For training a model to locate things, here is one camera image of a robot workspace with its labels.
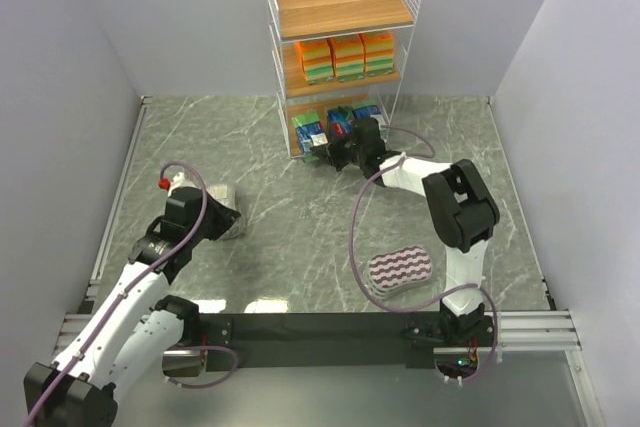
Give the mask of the blue green sponge pack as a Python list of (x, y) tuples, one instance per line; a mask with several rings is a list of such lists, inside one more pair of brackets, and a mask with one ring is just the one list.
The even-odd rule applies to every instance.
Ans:
[(342, 139), (352, 132), (354, 120), (351, 106), (336, 106), (327, 111), (327, 133), (330, 141)]
[(373, 100), (362, 100), (352, 104), (352, 114), (355, 119), (374, 118), (378, 122), (382, 135), (388, 134), (386, 118)]

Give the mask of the silver mesh scrubber pack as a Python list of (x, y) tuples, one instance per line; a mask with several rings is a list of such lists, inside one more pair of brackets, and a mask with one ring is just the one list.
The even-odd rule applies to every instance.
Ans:
[(207, 187), (207, 192), (220, 205), (226, 222), (218, 239), (227, 241), (241, 237), (246, 230), (246, 216), (242, 212), (243, 207), (236, 186), (229, 183), (211, 184)]

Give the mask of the orange sponge pack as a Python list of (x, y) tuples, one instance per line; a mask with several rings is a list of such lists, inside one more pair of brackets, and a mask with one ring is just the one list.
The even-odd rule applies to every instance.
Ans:
[(364, 78), (364, 46), (358, 34), (328, 38), (334, 77), (340, 82)]
[(326, 39), (299, 41), (294, 48), (308, 84), (328, 82), (334, 78), (331, 49)]
[(394, 70), (394, 40), (389, 30), (360, 34), (367, 77), (388, 75)]

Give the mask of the purple wavy sponge pack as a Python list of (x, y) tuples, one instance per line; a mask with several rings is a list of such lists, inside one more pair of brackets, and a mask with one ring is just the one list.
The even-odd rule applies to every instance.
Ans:
[(372, 257), (364, 269), (364, 282), (379, 299), (388, 299), (425, 284), (432, 275), (433, 261), (420, 246), (408, 246)]

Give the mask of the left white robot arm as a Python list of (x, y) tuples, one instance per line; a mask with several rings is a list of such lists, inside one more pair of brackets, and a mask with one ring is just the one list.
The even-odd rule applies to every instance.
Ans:
[(161, 182), (165, 210), (135, 244), (118, 282), (77, 337), (24, 377), (29, 426), (110, 426), (139, 377), (168, 350), (211, 346), (197, 303), (168, 294), (203, 241), (233, 238), (244, 217), (233, 187)]

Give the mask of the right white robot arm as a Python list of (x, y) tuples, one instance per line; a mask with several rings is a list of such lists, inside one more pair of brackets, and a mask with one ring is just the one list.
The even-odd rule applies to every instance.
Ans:
[(488, 302), (494, 315), (490, 331), (498, 333), (497, 308), (482, 279), (500, 212), (472, 161), (437, 163), (430, 156), (389, 150), (371, 117), (355, 120), (351, 133), (313, 146), (311, 153), (338, 171), (357, 165), (366, 178), (361, 193), (376, 184), (425, 198), (435, 232), (446, 246), (446, 284), (444, 292), (413, 310), (439, 304), (438, 334), (442, 342), (451, 342), (471, 338), (482, 327)]

